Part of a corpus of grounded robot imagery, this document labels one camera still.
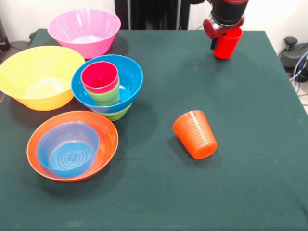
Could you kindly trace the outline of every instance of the pink bowl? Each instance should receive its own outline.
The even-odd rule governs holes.
[[[114,89],[119,82],[117,67],[110,62],[95,62],[81,72],[83,86],[94,94],[104,94]]]
[[[121,21],[114,13],[84,8],[66,11],[53,18],[48,33],[61,46],[91,59],[109,50],[120,27]]]

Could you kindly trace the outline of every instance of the cup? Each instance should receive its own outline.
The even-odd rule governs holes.
[[[119,84],[117,67],[110,62],[94,62],[81,72],[81,82],[91,93],[108,93]]]
[[[238,27],[235,30],[227,31],[225,35],[219,36],[214,49],[215,57],[219,59],[231,58],[242,35],[243,31]]]
[[[110,106],[116,104],[120,100],[120,82],[111,91],[103,94],[95,94],[88,91],[85,88],[87,94],[96,102],[97,105],[103,104],[104,106]]]
[[[216,139],[202,111],[181,115],[174,122],[173,130],[194,159],[207,158],[217,149]]]

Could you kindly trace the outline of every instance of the ribbed cup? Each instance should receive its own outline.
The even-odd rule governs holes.
[[[181,115],[174,122],[173,130],[194,159],[209,157],[217,149],[216,139],[202,111]]]

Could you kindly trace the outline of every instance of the orange bowl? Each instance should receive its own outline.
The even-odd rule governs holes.
[[[52,174],[48,169],[42,166],[37,157],[37,145],[41,137],[50,129],[63,123],[84,123],[91,126],[98,134],[100,138],[100,146],[97,152],[97,157],[93,166],[84,174],[72,178],[61,178]],[[62,182],[74,182],[85,180],[100,170],[102,170],[111,158],[116,153],[118,145],[118,133],[109,119],[101,114],[89,111],[72,111],[66,112],[60,115],[56,115],[53,118],[45,121],[41,124],[32,134],[27,146],[27,158],[31,167],[40,175],[49,178],[51,180]]]

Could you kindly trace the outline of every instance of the light blue bowl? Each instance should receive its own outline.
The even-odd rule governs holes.
[[[59,177],[76,177],[94,163],[100,139],[82,123],[66,123],[45,133],[37,147],[40,163]]]
[[[81,72],[86,66],[98,61],[113,63],[120,77],[120,101],[110,106],[98,106],[87,94],[81,83]],[[103,55],[85,62],[74,74],[72,91],[78,101],[89,109],[99,113],[115,113],[127,108],[137,97],[143,82],[143,73],[140,66],[132,59],[116,54]]]

